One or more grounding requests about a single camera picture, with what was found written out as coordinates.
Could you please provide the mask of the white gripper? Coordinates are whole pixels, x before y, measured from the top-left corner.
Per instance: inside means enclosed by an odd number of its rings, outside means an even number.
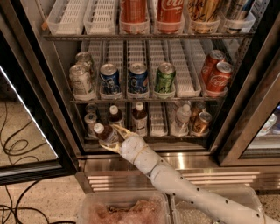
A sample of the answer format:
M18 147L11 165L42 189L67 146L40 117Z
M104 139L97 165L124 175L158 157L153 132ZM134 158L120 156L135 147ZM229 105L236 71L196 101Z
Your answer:
M112 128L123 139L126 139L122 143L121 149L119 143L104 143L100 141L99 145L108 151L120 153L124 159L131 162L143 174L151 173L159 163L160 156L137 133L117 124L113 124Z

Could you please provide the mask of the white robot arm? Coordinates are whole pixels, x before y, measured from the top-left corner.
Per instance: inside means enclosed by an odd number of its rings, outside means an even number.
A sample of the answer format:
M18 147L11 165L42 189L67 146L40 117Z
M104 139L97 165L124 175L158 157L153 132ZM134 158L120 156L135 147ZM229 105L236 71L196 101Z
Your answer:
M120 154L150 179L159 191L191 203L225 224L280 224L265 213L192 184L160 157L144 139L116 124L96 124L100 146Z

